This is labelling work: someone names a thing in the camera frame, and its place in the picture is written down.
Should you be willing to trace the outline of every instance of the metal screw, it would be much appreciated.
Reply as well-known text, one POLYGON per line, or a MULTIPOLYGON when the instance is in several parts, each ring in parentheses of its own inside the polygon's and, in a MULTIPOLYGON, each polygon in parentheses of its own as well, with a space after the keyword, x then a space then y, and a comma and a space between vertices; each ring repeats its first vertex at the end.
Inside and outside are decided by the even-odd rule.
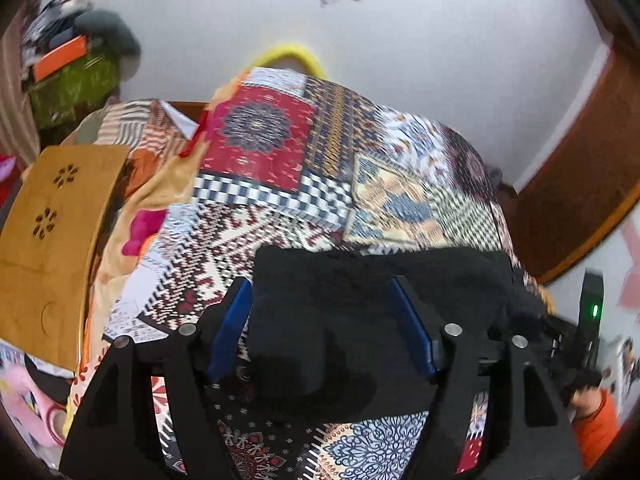
POLYGON ((180 325, 178 332, 180 335, 191 335, 196 331, 196 326, 193 323, 185 323, 180 325))
POLYGON ((128 335, 119 335, 114 341, 113 341, 113 345, 116 348, 124 348, 126 345, 129 344, 129 341, 131 340, 131 338, 128 335))
POLYGON ((529 344, 529 341, 527 341, 527 338, 521 335, 513 336, 511 338, 511 342, 513 343, 514 346, 517 346, 518 348, 526 348, 527 345, 529 344))
POLYGON ((444 326, 444 331, 450 336, 458 337, 460 334, 462 334, 462 327, 457 323, 447 323, 444 326))

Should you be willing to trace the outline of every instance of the bed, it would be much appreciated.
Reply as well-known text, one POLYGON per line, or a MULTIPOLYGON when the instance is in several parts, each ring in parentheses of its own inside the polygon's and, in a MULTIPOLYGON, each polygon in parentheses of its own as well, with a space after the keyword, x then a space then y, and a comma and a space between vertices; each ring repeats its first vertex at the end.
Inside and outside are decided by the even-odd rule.
MULTIPOLYGON (((149 341, 195 322, 235 276, 251 278, 261 244, 363 254, 499 250, 538 294, 473 147, 445 125, 329 81, 254 68, 216 91, 199 125, 163 102, 136 101, 94 112, 65 142, 127 144, 132 173, 92 286, 61 441, 115 337, 149 341)), ((273 424, 240 399, 251 389, 245 336, 235 390, 213 393, 242 478, 400 477, 428 412, 321 428, 273 424)), ((152 391, 166 463, 184 471, 162 378, 152 391)), ((478 392, 460 472, 478 460, 487 403, 478 392)), ((62 448, 31 441, 56 466, 62 448)))

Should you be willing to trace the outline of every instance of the wooden door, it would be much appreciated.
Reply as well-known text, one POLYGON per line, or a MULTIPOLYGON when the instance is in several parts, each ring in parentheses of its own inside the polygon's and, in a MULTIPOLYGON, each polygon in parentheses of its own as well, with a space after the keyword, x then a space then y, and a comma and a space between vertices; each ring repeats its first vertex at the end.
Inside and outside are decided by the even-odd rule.
POLYGON ((615 44, 577 121, 518 195, 508 224, 539 282, 575 265, 640 196, 640 62, 615 44))

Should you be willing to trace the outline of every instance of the orange box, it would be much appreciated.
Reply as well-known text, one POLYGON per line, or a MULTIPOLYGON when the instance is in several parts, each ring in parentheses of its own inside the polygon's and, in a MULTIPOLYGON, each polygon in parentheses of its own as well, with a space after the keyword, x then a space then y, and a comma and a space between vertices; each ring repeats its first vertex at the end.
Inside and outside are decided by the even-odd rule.
POLYGON ((63 43, 51 52, 47 52, 39 62, 33 65, 34 81, 36 83, 42 81, 46 76, 53 74, 56 70, 86 53, 86 38, 84 36, 78 36, 63 43))

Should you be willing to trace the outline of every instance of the wooden bed tray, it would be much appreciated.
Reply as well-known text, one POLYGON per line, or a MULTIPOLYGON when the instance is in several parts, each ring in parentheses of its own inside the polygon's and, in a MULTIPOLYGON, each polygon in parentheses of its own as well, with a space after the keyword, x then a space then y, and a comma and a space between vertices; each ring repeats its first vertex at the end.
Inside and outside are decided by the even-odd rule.
POLYGON ((52 146, 31 168, 0 234, 0 338, 75 370, 100 231, 127 146, 52 146))

